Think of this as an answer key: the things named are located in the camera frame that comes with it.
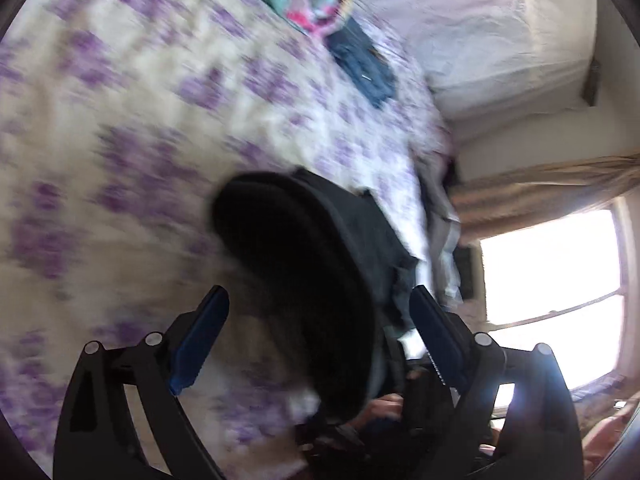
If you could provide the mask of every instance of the bright window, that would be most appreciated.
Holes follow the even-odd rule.
[[[548,343],[569,388],[612,371],[624,319],[610,210],[570,215],[481,241],[487,329],[502,346]],[[507,406],[513,385],[500,388]]]

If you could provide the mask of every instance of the beige curtain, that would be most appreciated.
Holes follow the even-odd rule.
[[[455,187],[451,203],[468,244],[607,205],[640,186],[640,152],[547,164]]]

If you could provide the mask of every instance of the person's hand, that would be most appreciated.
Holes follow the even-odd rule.
[[[400,420],[401,415],[402,396],[389,394],[379,399],[370,400],[356,418],[347,422],[347,426],[359,431],[376,418]]]

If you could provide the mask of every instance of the white bedsheet with purple flowers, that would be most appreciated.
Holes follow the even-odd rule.
[[[259,0],[25,4],[0,44],[0,409],[47,472],[84,343],[135,344],[214,283],[231,315],[185,410],[230,479],[301,466],[290,428],[314,396],[281,361],[261,319],[269,300],[207,232],[206,209],[238,171],[303,165],[371,188],[425,259],[409,152],[446,153],[446,130],[397,38],[360,21],[398,77],[380,111]]]

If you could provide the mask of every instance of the bed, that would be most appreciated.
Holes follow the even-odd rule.
[[[381,110],[260,0],[22,6],[0,43],[0,410],[44,471],[83,345],[135,344],[214,283],[230,319],[181,403],[228,478],[302,466],[290,430],[315,395],[274,346],[268,295],[207,230],[236,173],[372,189],[429,281],[414,162],[449,155],[448,132],[399,38],[356,14],[396,74]]]
[[[457,142],[586,106],[596,0],[363,0],[417,57]]]

